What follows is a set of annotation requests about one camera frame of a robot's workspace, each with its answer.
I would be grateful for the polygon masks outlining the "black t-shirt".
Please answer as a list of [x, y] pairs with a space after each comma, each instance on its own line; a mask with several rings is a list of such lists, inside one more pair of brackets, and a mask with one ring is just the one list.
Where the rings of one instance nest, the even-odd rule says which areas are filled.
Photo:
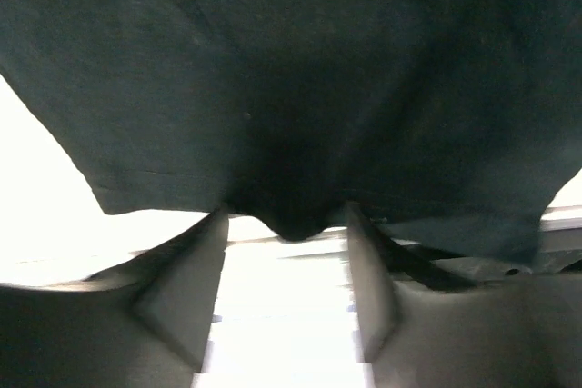
[[107, 214], [528, 265], [581, 168], [581, 0], [1, 0], [1, 72]]

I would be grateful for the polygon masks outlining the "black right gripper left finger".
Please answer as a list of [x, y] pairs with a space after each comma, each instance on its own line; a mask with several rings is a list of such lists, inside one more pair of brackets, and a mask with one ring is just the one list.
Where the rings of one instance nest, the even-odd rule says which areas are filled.
[[226, 255], [216, 209], [72, 283], [1, 288], [4, 387], [188, 387], [202, 369]]

